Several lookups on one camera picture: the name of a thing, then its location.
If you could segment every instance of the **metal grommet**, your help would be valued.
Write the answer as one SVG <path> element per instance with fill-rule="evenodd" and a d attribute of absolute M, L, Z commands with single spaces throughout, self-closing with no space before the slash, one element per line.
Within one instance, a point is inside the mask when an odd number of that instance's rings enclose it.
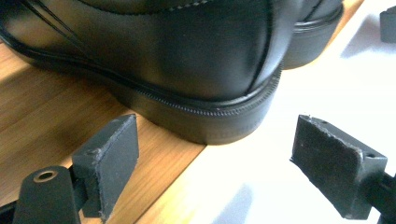
<path fill-rule="evenodd" d="M 43 171 L 40 172 L 39 174 L 37 174 L 35 176 L 35 178 L 33 178 L 33 180 L 36 183 L 44 183 L 47 181 L 50 181 L 51 179 L 55 178 L 55 176 L 58 175 L 57 171 L 53 171 L 53 170 L 48 170 L 48 171 Z"/>

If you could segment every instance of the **shoe upper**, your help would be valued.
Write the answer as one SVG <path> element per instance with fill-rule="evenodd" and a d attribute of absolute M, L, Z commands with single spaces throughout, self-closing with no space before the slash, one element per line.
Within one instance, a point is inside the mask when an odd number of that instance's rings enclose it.
<path fill-rule="evenodd" d="M 97 67 L 155 91 L 225 101 L 254 91 L 272 75 L 301 5 L 302 0 L 4 0 L 0 31 L 25 54 Z"/>

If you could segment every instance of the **shoe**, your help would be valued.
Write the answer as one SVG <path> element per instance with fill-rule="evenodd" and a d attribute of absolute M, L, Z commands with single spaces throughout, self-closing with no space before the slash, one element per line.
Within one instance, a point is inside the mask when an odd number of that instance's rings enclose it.
<path fill-rule="evenodd" d="M 3 0 L 0 37 L 187 140 L 225 144 L 264 118 L 302 2 Z"/>
<path fill-rule="evenodd" d="M 342 0 L 305 0 L 285 55 L 285 69 L 314 61 L 326 48 L 343 13 Z"/>

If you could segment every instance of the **white surface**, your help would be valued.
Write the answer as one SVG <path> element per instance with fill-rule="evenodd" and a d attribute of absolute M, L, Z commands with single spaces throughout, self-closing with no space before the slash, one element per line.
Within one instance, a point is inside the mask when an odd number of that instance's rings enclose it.
<path fill-rule="evenodd" d="M 392 6 L 396 1 L 366 0 L 319 60 L 283 72 L 255 133 L 204 150 L 183 174 L 195 176 L 191 194 L 206 202 L 197 223 L 377 222 L 375 209 L 365 221 L 342 219 L 289 159 L 297 117 L 306 114 L 386 155 L 395 175 L 396 44 L 379 40 L 379 12 Z"/>

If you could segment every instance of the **rubber sole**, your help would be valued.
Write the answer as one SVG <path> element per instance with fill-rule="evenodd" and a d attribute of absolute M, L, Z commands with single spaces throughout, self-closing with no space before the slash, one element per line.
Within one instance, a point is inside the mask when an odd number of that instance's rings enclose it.
<path fill-rule="evenodd" d="M 284 57 L 285 69 L 300 67 L 314 61 L 326 48 L 343 14 L 344 6 L 341 5 L 328 17 L 316 21 L 297 22 Z"/>
<path fill-rule="evenodd" d="M 274 97 L 282 64 L 254 92 L 223 102 L 193 100 L 154 90 L 81 59 L 31 49 L 0 29 L 0 37 L 26 62 L 105 83 L 124 105 L 155 124 L 200 144 L 231 143 L 252 133 Z"/>

